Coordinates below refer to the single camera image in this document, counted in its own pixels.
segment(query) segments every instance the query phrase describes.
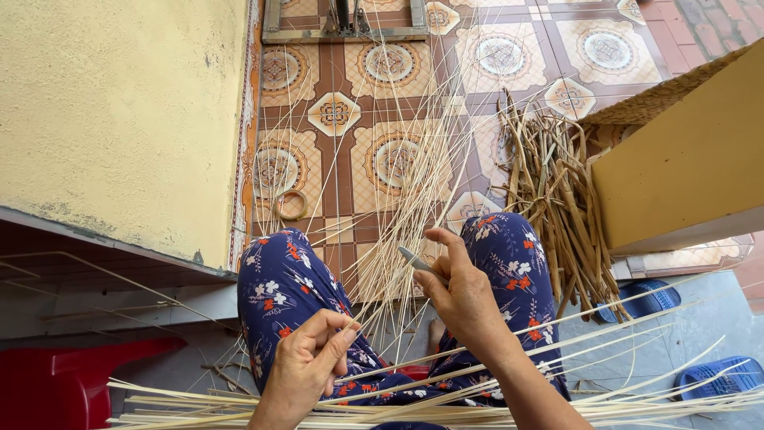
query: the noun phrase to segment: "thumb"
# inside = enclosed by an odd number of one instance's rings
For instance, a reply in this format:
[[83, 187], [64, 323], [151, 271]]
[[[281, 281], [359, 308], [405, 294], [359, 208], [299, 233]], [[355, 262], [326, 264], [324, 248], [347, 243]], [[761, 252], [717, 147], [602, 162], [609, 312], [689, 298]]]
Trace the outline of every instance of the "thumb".
[[438, 308], [439, 304], [445, 303], [448, 299], [450, 295], [448, 289], [432, 273], [426, 270], [417, 270], [414, 272], [414, 279], [422, 284], [425, 293], [432, 299], [435, 309]]
[[316, 359], [311, 363], [316, 372], [322, 377], [329, 375], [334, 370], [337, 362], [346, 357], [345, 353], [353, 344], [355, 337], [356, 333], [352, 328], [340, 331], [332, 336], [332, 338], [326, 342], [326, 345], [324, 345], [321, 353], [317, 355]]

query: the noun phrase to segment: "navy blue pants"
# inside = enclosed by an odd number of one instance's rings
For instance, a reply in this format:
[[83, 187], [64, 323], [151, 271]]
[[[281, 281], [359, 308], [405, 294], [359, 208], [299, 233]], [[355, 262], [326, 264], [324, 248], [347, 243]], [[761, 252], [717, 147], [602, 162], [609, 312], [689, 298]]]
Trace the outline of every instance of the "navy blue pants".
[[[535, 327], [554, 318], [552, 288], [546, 257], [539, 239], [528, 222], [515, 213], [492, 213], [470, 218], [461, 231], [472, 263], [488, 275], [499, 311], [512, 331]], [[267, 385], [279, 339], [288, 336], [319, 309], [350, 314], [345, 290], [329, 268], [312, 251], [306, 236], [286, 228], [279, 233], [253, 239], [241, 257], [238, 277], [238, 310], [257, 389]], [[557, 342], [557, 326], [532, 330], [520, 335], [525, 350]], [[439, 351], [454, 350], [461, 344], [446, 330]], [[565, 376], [554, 349], [532, 356], [539, 370], [566, 399]], [[429, 376], [450, 373], [480, 362], [469, 351], [437, 359]], [[348, 374], [358, 375], [380, 369], [380, 359], [363, 334], [348, 350]], [[350, 401], [351, 405], [405, 405], [443, 393], [450, 393], [492, 379], [481, 370], [448, 378], [432, 385], [386, 393]], [[402, 373], [378, 373], [337, 384], [331, 399], [384, 391], [411, 383]], [[506, 407], [496, 388], [458, 404]]]

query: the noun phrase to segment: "metal stand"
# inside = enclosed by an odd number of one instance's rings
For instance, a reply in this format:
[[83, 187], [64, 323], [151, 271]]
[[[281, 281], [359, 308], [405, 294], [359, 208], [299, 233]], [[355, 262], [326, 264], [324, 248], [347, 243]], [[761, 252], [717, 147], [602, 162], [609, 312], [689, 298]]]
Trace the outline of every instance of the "metal stand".
[[321, 30], [280, 30], [281, 2], [265, 1], [264, 44], [316, 44], [319, 42], [353, 41], [424, 41], [429, 35], [425, 26], [424, 0], [411, 1], [412, 27], [371, 28], [363, 8], [354, 0], [353, 22], [350, 22], [348, 0], [329, 0], [326, 24]]

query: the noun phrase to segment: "tape roll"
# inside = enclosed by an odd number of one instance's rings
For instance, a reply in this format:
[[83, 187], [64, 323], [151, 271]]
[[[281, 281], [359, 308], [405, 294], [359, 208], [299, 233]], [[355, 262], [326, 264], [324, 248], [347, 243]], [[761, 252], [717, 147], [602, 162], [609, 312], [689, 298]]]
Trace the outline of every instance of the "tape roll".
[[[281, 209], [279, 208], [279, 206], [281, 204], [283, 204], [284, 198], [287, 197], [287, 196], [297, 196], [297, 197], [303, 199], [303, 208], [294, 217], [290, 217], [288, 215], [284, 215], [281, 212]], [[301, 220], [302, 218], [304, 218], [305, 215], [308, 214], [308, 199], [305, 197], [305, 194], [303, 194], [302, 191], [298, 191], [298, 190], [294, 190], [294, 189], [284, 191], [283, 193], [281, 193], [279, 195], [279, 197], [276, 198], [276, 204], [274, 205], [274, 211], [276, 212], [276, 215], [278, 215], [279, 218], [281, 218], [282, 220], [286, 220], [286, 221], [298, 221], [298, 220]]]

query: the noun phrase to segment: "blue slipper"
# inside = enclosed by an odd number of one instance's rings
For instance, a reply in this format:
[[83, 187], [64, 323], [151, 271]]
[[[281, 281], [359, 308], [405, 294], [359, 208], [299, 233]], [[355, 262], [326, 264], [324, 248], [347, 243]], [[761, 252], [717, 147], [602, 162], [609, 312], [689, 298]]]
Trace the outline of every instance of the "blue slipper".
[[[629, 298], [667, 285], [667, 282], [658, 279], [636, 281], [621, 288], [618, 297], [622, 299]], [[629, 300], [623, 303], [623, 307], [626, 309], [626, 312], [629, 312], [629, 315], [631, 315], [632, 318], [655, 314], [656, 312], [665, 311], [666, 309], [676, 308], [679, 305], [681, 305], [681, 296], [679, 296], [679, 293], [674, 287], [669, 287], [665, 290], [654, 292], [650, 295], [635, 298], [634, 300]], [[594, 312], [594, 319], [600, 324], [618, 322], [616, 315], [608, 308], [603, 308]]]
[[687, 386], [702, 380], [713, 378], [717, 373], [729, 366], [750, 360], [742, 366], [734, 367], [715, 381], [693, 388], [676, 396], [677, 400], [701, 399], [704, 397], [722, 396], [724, 394], [742, 393], [760, 387], [764, 384], [764, 370], [761, 364], [751, 357], [736, 355], [713, 363], [699, 364], [682, 370], [674, 381], [674, 387]]

